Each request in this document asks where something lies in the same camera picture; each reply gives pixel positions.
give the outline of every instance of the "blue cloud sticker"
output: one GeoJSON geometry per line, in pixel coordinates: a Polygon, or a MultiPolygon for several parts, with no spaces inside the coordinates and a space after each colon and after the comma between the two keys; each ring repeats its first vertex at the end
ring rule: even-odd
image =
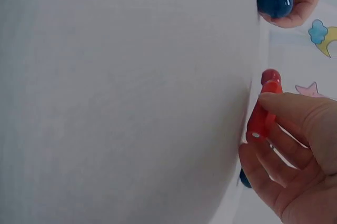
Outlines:
{"type": "Polygon", "coordinates": [[[327,27],[325,27],[321,20],[314,20],[312,26],[309,29],[311,41],[314,44],[321,44],[325,40],[325,36],[328,33],[327,27]]]}

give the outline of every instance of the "red knob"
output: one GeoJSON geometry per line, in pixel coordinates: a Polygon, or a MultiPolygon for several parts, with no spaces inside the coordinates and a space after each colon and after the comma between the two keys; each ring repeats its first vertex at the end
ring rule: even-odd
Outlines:
{"type": "Polygon", "coordinates": [[[281,83],[281,75],[277,70],[267,69],[262,73],[261,85],[263,86],[269,80],[281,83]]]}

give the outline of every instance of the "dark blue object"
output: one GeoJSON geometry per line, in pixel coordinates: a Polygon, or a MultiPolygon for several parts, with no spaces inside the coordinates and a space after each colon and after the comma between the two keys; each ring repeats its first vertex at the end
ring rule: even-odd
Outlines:
{"type": "Polygon", "coordinates": [[[243,172],[243,169],[241,169],[240,171],[240,180],[242,182],[242,184],[250,189],[252,189],[251,184],[249,183],[246,174],[243,172]]]}
{"type": "Polygon", "coordinates": [[[293,8],[294,0],[257,0],[259,12],[266,13],[272,18],[287,16],[293,8]]]}

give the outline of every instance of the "finger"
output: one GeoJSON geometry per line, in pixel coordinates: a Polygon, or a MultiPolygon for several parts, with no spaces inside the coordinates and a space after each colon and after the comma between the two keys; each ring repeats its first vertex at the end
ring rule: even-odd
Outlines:
{"type": "Polygon", "coordinates": [[[295,123],[307,139],[324,113],[337,104],[328,98],[313,98],[291,93],[262,93],[259,96],[259,103],[277,117],[287,118],[295,123]]]}
{"type": "Polygon", "coordinates": [[[286,160],[301,170],[307,167],[313,158],[312,151],[302,147],[276,123],[271,127],[269,140],[286,160]]]}
{"type": "Polygon", "coordinates": [[[252,188],[270,208],[274,209],[284,188],[270,179],[251,145],[242,144],[239,147],[239,156],[242,168],[252,188]]]}
{"type": "Polygon", "coordinates": [[[265,142],[249,142],[254,147],[256,156],[267,173],[283,187],[286,187],[299,173],[289,167],[278,154],[265,142]]]}
{"type": "Polygon", "coordinates": [[[310,148],[310,145],[308,143],[308,140],[306,137],[302,134],[301,128],[291,121],[288,121],[281,117],[276,117],[276,123],[279,124],[285,131],[287,131],[290,135],[292,135],[297,141],[299,141],[301,144],[306,146],[307,148],[310,148]]]}
{"type": "Polygon", "coordinates": [[[290,14],[282,18],[271,18],[270,22],[281,28],[293,28],[302,26],[311,15],[316,4],[311,2],[300,2],[296,4],[290,14]]]}
{"type": "Polygon", "coordinates": [[[263,13],[263,12],[259,12],[259,14],[262,16],[263,19],[265,19],[267,22],[270,23],[270,21],[271,21],[270,15],[268,15],[266,13],[263,13]]]}

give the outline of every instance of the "white surface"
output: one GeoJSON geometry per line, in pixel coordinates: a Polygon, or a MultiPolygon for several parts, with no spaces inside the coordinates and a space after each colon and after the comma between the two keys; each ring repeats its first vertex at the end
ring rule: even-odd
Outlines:
{"type": "Polygon", "coordinates": [[[0,5],[0,222],[208,223],[259,63],[255,0],[0,5]]]}

